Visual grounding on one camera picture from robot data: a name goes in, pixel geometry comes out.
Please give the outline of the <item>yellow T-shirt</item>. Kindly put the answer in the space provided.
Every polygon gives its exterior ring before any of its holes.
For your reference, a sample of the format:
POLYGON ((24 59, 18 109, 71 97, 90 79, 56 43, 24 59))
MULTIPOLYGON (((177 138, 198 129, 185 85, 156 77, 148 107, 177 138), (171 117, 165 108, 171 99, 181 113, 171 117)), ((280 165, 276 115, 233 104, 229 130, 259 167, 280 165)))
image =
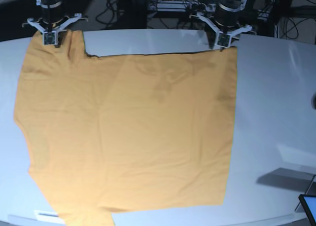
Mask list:
POLYGON ((222 205, 229 175, 237 49, 89 56, 83 33, 29 43, 14 121, 29 174, 68 226, 112 213, 222 205))

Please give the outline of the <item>white power strip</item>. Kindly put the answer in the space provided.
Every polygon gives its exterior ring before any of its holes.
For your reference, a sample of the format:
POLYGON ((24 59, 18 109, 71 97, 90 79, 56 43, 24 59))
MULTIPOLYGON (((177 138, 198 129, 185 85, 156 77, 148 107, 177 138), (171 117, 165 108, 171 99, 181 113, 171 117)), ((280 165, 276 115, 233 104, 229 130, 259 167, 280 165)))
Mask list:
POLYGON ((160 1, 157 3, 158 11, 170 11, 170 12, 185 12, 187 8, 191 7, 190 2, 184 1, 160 1))

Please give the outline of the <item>tablet screen on stand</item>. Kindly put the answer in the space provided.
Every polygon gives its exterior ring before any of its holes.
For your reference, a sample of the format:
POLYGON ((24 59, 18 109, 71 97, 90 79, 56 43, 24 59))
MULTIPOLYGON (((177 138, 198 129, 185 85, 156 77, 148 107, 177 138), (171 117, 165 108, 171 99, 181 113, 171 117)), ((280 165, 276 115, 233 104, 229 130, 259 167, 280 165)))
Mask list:
POLYGON ((300 194, 296 213, 305 213, 312 226, 316 226, 316 176, 313 175, 304 194, 300 194))

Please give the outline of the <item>white label on table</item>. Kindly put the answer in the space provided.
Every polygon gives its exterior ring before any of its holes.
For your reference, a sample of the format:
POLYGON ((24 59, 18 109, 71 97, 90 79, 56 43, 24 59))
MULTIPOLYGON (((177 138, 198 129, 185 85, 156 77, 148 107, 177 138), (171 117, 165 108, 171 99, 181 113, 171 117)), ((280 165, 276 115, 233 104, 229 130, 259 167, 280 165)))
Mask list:
POLYGON ((40 210, 35 210, 34 211, 35 217, 38 220, 43 221, 43 219, 46 218, 59 218, 58 214, 55 212, 49 212, 49 211, 40 211, 40 210))

